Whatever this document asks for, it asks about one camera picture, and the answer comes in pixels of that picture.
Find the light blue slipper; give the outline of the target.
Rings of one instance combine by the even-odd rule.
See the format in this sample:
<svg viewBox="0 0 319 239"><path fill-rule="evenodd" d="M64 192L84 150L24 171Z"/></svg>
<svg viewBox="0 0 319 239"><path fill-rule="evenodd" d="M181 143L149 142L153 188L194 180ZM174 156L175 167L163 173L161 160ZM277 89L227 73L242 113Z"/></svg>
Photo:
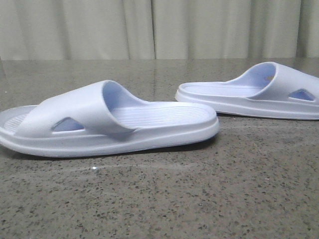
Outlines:
<svg viewBox="0 0 319 239"><path fill-rule="evenodd" d="M191 144L219 131L213 108L148 102L117 82L97 82L0 114L0 142L25 154L86 157Z"/></svg>
<svg viewBox="0 0 319 239"><path fill-rule="evenodd" d="M227 82L181 84L175 98L217 112L250 117L317 120L319 79L276 62L257 64Z"/></svg>

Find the beige pleated curtain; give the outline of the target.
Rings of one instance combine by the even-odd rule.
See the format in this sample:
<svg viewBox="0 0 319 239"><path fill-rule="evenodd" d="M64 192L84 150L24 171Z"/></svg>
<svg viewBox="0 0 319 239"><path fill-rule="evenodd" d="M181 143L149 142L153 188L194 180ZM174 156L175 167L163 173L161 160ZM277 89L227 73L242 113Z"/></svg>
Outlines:
<svg viewBox="0 0 319 239"><path fill-rule="evenodd" d="M3 60L318 57L316 0L3 0Z"/></svg>

